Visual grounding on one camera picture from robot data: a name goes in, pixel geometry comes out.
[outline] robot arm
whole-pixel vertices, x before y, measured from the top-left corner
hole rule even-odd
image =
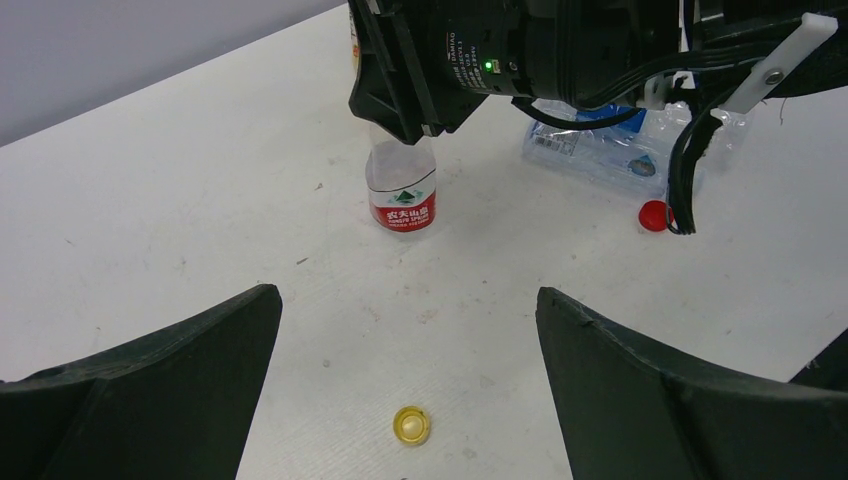
[[[626,118],[566,122],[533,101],[578,110],[686,102],[693,121],[670,161],[675,233],[695,230],[691,176],[721,126],[712,108],[744,113],[763,98],[848,85],[848,34],[838,28],[848,0],[684,0],[682,10],[679,0],[348,1],[361,55],[351,110],[404,143],[453,133],[488,95],[574,130]],[[680,72],[695,88],[674,83]]]

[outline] table surface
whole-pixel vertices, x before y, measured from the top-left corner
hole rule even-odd
[[[554,286],[709,361],[787,380],[848,327],[845,91],[756,111],[707,179],[699,234],[520,159],[490,99],[440,162],[435,224],[381,230],[346,11],[332,10],[0,149],[0,378],[187,318],[257,283],[285,299],[241,479],[559,479],[536,337]],[[391,420],[432,415],[402,447]]]

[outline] bottle label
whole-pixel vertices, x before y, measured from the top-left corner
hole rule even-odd
[[[433,223],[436,216],[436,171],[413,185],[391,192],[369,190],[371,214],[395,232],[414,232]]]
[[[356,25],[353,21],[353,10],[348,10],[350,17],[350,43],[353,45],[353,69],[359,69],[359,37],[356,35]]]

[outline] gray wall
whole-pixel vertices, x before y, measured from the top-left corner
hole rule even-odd
[[[0,146],[344,0],[0,0]]]

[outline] plastic water bottle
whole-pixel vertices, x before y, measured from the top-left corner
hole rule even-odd
[[[371,155],[365,165],[371,214],[395,232],[414,232],[436,216],[436,157],[430,139],[404,145],[371,126]]]

